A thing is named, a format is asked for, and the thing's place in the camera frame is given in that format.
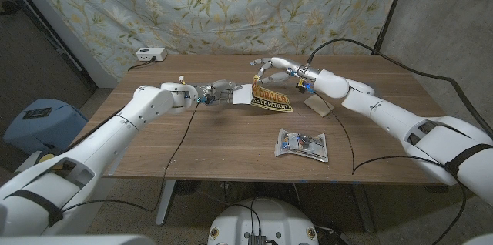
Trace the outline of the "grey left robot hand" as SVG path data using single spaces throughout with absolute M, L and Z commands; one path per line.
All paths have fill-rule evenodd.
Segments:
M 226 79 L 217 80 L 210 84 L 196 86 L 198 95 L 196 101 L 207 106 L 232 104 L 233 92 L 242 88 L 241 85 Z

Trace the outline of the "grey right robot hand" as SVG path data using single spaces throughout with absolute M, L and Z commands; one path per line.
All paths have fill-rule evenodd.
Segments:
M 280 57 L 255 59 L 250 62 L 250 65 L 261 65 L 259 71 L 257 72 L 259 84 L 284 82 L 290 77 L 297 77 L 314 82 L 320 73 L 319 69 L 309 67 L 308 65 L 302 65 L 291 59 Z M 280 72 L 274 73 L 270 76 L 265 76 L 265 72 L 272 68 L 279 69 Z

